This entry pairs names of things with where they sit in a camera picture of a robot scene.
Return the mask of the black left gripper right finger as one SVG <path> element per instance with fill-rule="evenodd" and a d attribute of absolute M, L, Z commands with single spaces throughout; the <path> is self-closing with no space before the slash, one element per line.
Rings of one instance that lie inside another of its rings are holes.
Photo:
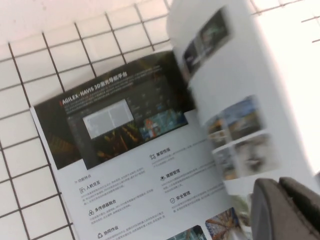
<path fill-rule="evenodd" d="M 291 177 L 281 177 L 279 184 L 303 217 L 303 224 L 309 230 L 306 240 L 320 239 L 320 195 Z"/>

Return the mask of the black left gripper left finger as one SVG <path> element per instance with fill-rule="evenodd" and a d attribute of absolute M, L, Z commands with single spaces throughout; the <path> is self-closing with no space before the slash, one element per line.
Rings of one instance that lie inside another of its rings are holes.
<path fill-rule="evenodd" d="M 251 200 L 251 231 L 254 240 L 316 240 L 309 237 L 304 217 L 279 184 L 270 178 L 258 178 Z"/>

